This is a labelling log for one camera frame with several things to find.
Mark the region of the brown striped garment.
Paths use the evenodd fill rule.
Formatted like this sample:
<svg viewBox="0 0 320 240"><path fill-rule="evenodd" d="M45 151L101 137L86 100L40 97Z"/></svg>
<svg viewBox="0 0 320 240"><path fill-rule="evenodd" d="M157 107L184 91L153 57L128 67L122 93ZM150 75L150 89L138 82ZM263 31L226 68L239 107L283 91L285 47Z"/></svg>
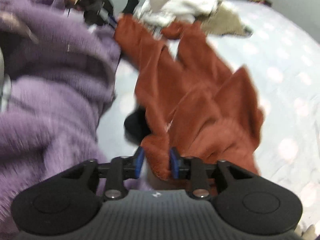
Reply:
<svg viewBox="0 0 320 240"><path fill-rule="evenodd" d="M206 35L249 37L253 34L252 28L242 22L235 4L230 1L221 2L215 11L197 16L196 20Z"/></svg>

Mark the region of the black sock foot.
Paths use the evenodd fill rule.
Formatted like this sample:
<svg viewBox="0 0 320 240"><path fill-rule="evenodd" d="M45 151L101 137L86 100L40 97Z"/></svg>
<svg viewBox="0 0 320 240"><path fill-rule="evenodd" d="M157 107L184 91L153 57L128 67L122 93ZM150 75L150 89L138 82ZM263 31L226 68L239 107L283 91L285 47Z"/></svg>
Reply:
<svg viewBox="0 0 320 240"><path fill-rule="evenodd" d="M140 2L140 0L127 0L127 4L126 4L125 8L122 10L122 13L133 15L139 2Z"/></svg>
<svg viewBox="0 0 320 240"><path fill-rule="evenodd" d="M125 138L137 146L141 146L145 137L152 134L146 120L146 110L137 108L124 121Z"/></svg>

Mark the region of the white knitted garment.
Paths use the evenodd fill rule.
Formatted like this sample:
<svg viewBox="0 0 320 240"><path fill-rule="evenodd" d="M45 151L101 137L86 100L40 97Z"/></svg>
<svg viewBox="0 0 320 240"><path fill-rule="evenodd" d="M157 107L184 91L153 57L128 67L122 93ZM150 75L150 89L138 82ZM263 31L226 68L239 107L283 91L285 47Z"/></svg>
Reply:
<svg viewBox="0 0 320 240"><path fill-rule="evenodd" d="M223 0L145 0L135 18L150 26L167 27L175 20L193 23L200 15L215 12Z"/></svg>

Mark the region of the purple fuzzy sweater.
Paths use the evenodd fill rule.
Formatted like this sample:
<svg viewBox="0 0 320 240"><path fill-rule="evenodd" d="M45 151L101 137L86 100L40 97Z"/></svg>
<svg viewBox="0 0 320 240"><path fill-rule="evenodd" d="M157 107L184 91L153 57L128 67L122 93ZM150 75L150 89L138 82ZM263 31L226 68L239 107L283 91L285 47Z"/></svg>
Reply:
<svg viewBox="0 0 320 240"><path fill-rule="evenodd" d="M87 159L103 160L100 117L114 100L114 29L65 16L76 0L1 0L1 239L27 189Z"/></svg>

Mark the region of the rust red fleece garment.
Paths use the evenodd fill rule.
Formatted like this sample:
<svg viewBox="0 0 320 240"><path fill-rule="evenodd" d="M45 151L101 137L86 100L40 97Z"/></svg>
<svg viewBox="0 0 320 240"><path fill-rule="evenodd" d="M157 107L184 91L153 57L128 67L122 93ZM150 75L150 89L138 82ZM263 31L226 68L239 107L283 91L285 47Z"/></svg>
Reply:
<svg viewBox="0 0 320 240"><path fill-rule="evenodd" d="M174 22L152 34L131 15L114 38L139 71L135 87L151 134L142 140L153 174L172 178L169 151L214 164L224 159L257 173L253 154L264 121L246 67L232 71L199 23Z"/></svg>

